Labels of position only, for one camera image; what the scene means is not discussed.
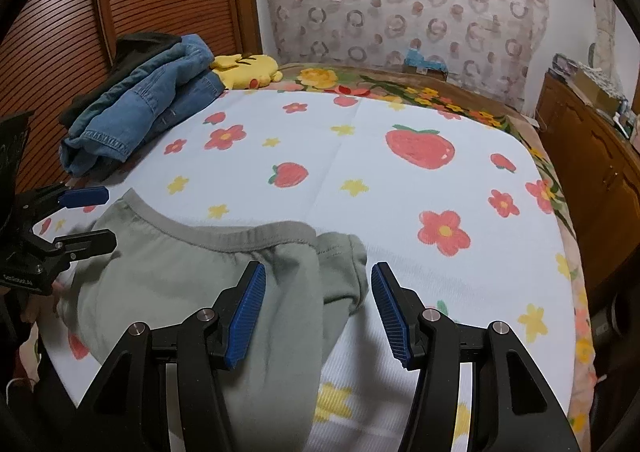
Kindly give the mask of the person's left hand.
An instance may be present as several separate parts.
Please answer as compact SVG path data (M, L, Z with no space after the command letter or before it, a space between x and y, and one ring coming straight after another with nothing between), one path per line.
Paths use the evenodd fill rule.
M65 290L66 288L61 283L55 281L52 284L51 295L30 295L21 313L20 320L23 323L34 324L45 315L59 317L58 303L60 302L61 296L65 293Z

